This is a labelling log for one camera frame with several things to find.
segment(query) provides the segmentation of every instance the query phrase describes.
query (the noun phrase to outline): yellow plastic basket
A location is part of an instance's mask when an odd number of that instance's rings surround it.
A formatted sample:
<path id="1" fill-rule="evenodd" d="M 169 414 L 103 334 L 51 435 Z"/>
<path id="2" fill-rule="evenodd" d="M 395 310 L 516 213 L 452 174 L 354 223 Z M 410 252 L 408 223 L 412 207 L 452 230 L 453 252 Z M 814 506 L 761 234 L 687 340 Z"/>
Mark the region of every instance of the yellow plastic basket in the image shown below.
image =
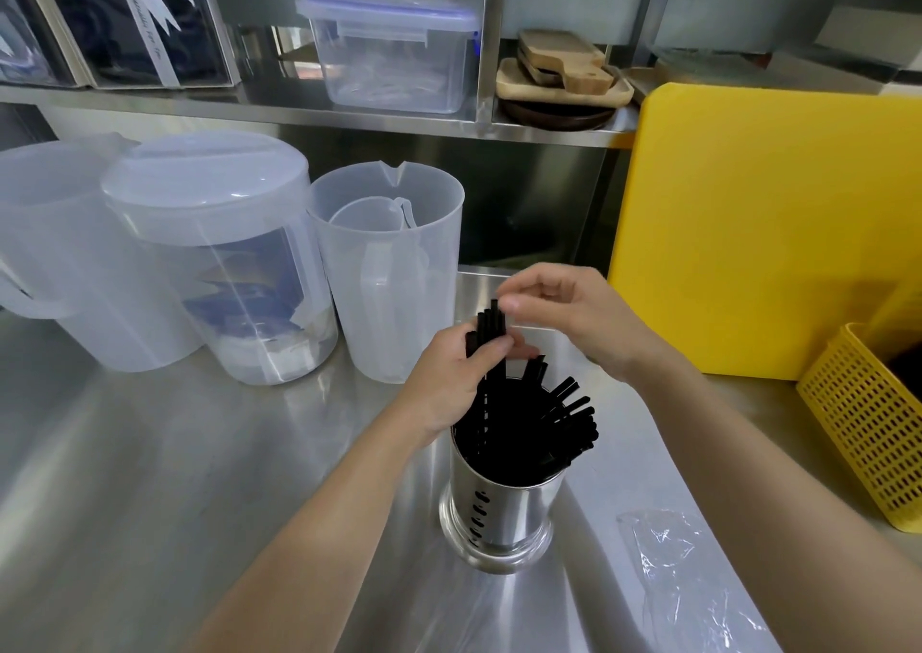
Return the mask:
<path id="1" fill-rule="evenodd" d="M 839 330 L 798 392 L 893 527 L 922 533 L 922 402 L 859 339 L 862 328 Z"/>

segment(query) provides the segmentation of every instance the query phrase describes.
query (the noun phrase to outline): left hand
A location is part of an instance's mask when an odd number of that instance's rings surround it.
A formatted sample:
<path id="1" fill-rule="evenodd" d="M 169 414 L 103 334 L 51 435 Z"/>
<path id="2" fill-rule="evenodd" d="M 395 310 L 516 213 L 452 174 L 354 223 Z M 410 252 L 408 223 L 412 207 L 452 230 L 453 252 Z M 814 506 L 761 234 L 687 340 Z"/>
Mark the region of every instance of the left hand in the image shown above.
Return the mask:
<path id="1" fill-rule="evenodd" d="M 502 361 L 530 359 L 539 352 L 527 345 L 522 334 L 509 329 L 467 358 L 465 335 L 476 330 L 474 322 L 440 330 L 420 356 L 394 402 L 382 414 L 400 423 L 429 445 L 443 430 L 457 423 L 477 396 L 477 384 Z"/>

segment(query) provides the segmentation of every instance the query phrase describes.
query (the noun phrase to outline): hand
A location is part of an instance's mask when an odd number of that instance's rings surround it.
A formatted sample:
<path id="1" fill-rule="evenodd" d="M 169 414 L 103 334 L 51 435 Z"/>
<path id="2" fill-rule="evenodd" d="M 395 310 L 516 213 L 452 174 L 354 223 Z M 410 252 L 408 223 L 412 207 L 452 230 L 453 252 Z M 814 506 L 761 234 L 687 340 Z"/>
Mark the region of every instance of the hand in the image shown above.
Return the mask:
<path id="1" fill-rule="evenodd" d="M 672 350 L 592 267 L 541 263 L 507 279 L 496 294 L 516 323 L 559 330 L 620 381 L 630 383 L 634 371 Z"/>
<path id="2" fill-rule="evenodd" d="M 461 420 L 477 396 L 477 384 L 502 361 L 529 359 L 538 349 L 526 345 L 522 333 L 508 330 L 467 358 L 465 335 L 477 329 L 475 322 L 440 330 L 420 356 L 394 402 L 382 413 L 400 423 L 419 440 L 430 444 L 443 430 Z"/>

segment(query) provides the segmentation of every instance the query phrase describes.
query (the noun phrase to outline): forearm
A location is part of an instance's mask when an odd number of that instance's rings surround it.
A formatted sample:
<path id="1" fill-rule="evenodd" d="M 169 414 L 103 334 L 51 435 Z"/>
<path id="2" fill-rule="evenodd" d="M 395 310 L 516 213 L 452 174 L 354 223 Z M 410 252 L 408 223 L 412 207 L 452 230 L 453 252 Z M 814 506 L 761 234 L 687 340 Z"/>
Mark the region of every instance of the forearm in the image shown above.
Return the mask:
<path id="1" fill-rule="evenodd" d="M 787 651 L 922 650 L 922 574 L 677 353 L 631 384 Z"/>
<path id="2" fill-rule="evenodd" d="M 340 639 L 419 444 L 385 411 L 211 613 L 192 650 L 327 653 Z"/>

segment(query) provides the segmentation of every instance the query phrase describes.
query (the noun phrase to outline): stainless steel cylinder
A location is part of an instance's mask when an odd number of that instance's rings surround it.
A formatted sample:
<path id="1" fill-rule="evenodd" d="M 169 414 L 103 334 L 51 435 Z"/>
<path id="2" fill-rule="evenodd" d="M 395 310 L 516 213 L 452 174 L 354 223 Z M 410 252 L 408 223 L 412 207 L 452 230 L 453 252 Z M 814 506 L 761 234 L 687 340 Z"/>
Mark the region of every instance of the stainless steel cylinder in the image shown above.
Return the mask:
<path id="1" fill-rule="evenodd" d="M 525 488 L 484 478 L 458 452 L 452 436 L 451 478 L 439 504 L 448 543 L 471 566 L 488 573 L 513 573 L 533 564 L 550 545 L 547 517 L 563 472 Z"/>

